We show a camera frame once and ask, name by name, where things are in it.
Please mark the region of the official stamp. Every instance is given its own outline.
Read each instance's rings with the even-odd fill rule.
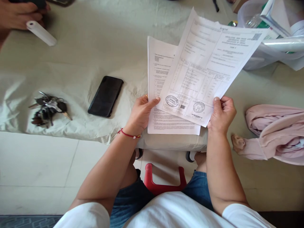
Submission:
[[[174,97],[174,96],[171,96],[171,95],[167,96],[167,97],[166,97],[166,102],[167,102],[167,104],[170,105],[171,107],[176,107],[176,106],[178,106],[178,99],[177,99],[176,97]]]
[[[196,102],[194,105],[193,105],[193,110],[197,113],[200,113],[202,111],[204,111],[205,109],[205,105],[203,102]]]

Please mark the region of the tablecloth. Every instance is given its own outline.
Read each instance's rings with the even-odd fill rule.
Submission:
[[[218,0],[219,13],[212,0],[76,0],[67,8],[52,4],[46,25],[58,41],[55,46],[28,31],[13,31],[0,52],[0,130],[109,144],[126,124],[135,99],[148,91],[147,36],[178,45],[193,6],[200,16],[222,24],[236,19],[225,0]],[[242,71],[227,91],[241,113],[230,128],[238,135],[247,132],[243,111],[250,105],[271,101],[304,108],[302,71],[280,64],[278,72],[276,66],[258,74]],[[110,118],[87,113],[105,75],[124,81]],[[278,78],[279,84],[272,81]],[[64,98],[73,121],[57,114],[48,129],[32,125],[35,110],[28,106],[38,91]],[[206,143],[207,129],[202,127],[199,136],[145,131],[138,146],[200,150]]]

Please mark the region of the person's hand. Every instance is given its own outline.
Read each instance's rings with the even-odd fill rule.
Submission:
[[[136,99],[130,118],[123,128],[128,135],[137,136],[148,126],[149,115],[152,108],[159,103],[159,97],[148,102],[147,96],[143,95]]]
[[[42,17],[49,10],[47,4],[45,9],[38,10],[32,3],[11,3],[8,0],[0,0],[0,29],[27,29],[28,21],[37,21],[44,26]]]
[[[220,100],[216,97],[213,100],[213,106],[213,114],[207,126],[208,131],[209,133],[224,134],[226,136],[228,127],[237,113],[233,99],[223,96]]]

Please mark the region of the keys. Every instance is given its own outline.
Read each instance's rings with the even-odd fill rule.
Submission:
[[[46,103],[45,105],[49,108],[55,109],[59,113],[62,113],[62,110],[58,107],[58,103],[55,100],[52,100],[49,103]]]
[[[62,113],[69,120],[72,118],[67,113],[67,104],[64,103],[64,99],[57,98],[46,93],[40,92],[43,96],[41,98],[35,98],[36,103],[29,106],[30,109],[40,108],[32,118],[31,123],[36,126],[53,126],[53,116],[56,113]]]
[[[36,103],[29,106],[30,109],[38,108],[39,106],[44,106],[47,102],[50,101],[49,96],[43,96],[41,98],[35,98]]]
[[[59,113],[62,113],[69,120],[72,120],[72,118],[70,117],[70,115],[67,113],[67,104],[66,103],[60,101],[60,102],[57,103],[57,107],[59,109],[61,109],[61,111],[59,111]]]

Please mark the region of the bottle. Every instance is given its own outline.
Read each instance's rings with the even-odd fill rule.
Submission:
[[[258,25],[262,22],[262,20],[260,19],[260,15],[261,14],[255,14],[251,20],[248,20],[246,22],[246,27],[247,28],[251,28],[251,29],[255,29],[258,27]]]

